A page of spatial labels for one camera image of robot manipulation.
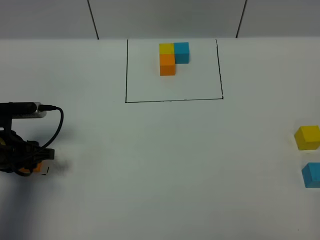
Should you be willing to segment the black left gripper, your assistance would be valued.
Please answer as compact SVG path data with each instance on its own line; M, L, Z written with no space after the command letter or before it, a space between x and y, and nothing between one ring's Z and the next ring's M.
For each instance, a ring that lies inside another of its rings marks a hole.
M40 146L37 141L24 141L15 131L11 131L13 139L9 139L5 135L5 131L0 131L0 171L6 173L12 173L13 169L10 163L22 173L29 173L32 167L34 172L40 171L39 163L32 163L25 166L24 163L18 163L17 160L30 155L36 151L36 148ZM37 153L37 160L54 160L55 150L52 148L45 148Z

